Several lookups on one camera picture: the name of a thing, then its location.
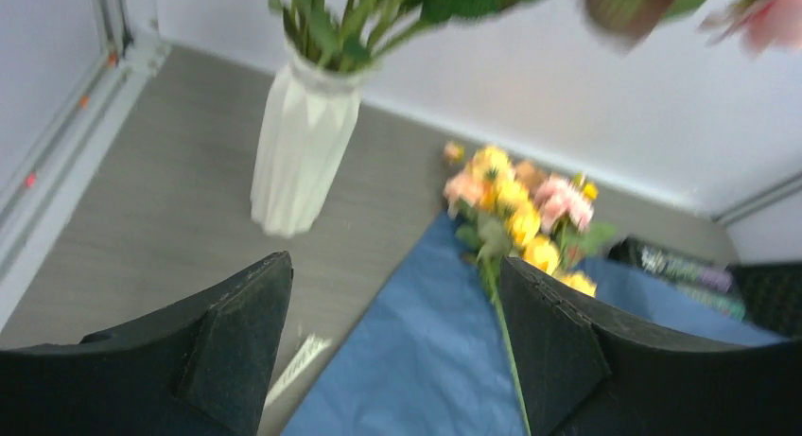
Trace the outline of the yellow flower stems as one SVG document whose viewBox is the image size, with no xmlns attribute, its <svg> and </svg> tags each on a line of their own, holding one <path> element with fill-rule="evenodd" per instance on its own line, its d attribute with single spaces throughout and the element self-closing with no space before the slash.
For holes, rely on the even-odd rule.
<svg viewBox="0 0 802 436">
<path fill-rule="evenodd" d="M 531 161 L 514 162 L 496 146 L 488 159 L 486 194 L 474 206 L 461 201 L 456 237 L 468 249 L 464 260 L 476 267 L 482 288 L 494 308 L 506 349 L 513 349 L 500 297 L 501 263 L 518 258 L 587 296 L 597 285 L 575 268 L 564 270 L 555 242 L 541 230 L 541 217 L 532 202 L 536 188 L 551 174 Z"/>
</svg>

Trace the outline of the dark blue wrapping paper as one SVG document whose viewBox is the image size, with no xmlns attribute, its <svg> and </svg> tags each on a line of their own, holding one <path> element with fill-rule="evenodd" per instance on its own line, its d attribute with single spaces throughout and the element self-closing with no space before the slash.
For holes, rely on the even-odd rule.
<svg viewBox="0 0 802 436">
<path fill-rule="evenodd" d="M 288 420 L 287 435 L 534 435 L 512 350 L 456 224 L 438 216 Z M 787 341 L 639 270 L 587 259 L 594 299 L 691 335 Z"/>
</svg>

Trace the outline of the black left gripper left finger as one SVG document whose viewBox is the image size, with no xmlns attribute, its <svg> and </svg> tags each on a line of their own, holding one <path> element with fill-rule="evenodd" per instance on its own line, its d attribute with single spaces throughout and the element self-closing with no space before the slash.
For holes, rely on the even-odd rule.
<svg viewBox="0 0 802 436">
<path fill-rule="evenodd" d="M 5 435 L 254 435 L 293 265 L 272 253 L 224 281 L 85 336 L 1 353 Z"/>
</svg>

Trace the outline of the cream satin ribbon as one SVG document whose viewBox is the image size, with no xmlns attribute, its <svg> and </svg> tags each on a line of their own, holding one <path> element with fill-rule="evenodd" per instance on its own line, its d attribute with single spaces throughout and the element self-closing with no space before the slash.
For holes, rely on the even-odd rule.
<svg viewBox="0 0 802 436">
<path fill-rule="evenodd" d="M 333 341 L 331 339 L 322 338 L 316 334 L 310 334 L 300 345 L 286 369 L 271 386 L 266 397 L 264 409 L 271 406 L 315 359 L 332 345 L 332 343 Z"/>
</svg>

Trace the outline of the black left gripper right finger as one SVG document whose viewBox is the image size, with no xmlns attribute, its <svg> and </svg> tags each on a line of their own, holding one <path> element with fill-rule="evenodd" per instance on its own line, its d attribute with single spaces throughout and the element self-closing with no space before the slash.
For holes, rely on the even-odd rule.
<svg viewBox="0 0 802 436">
<path fill-rule="evenodd" d="M 801 343 L 674 330 L 516 258 L 499 300 L 534 435 L 797 435 Z"/>
</svg>

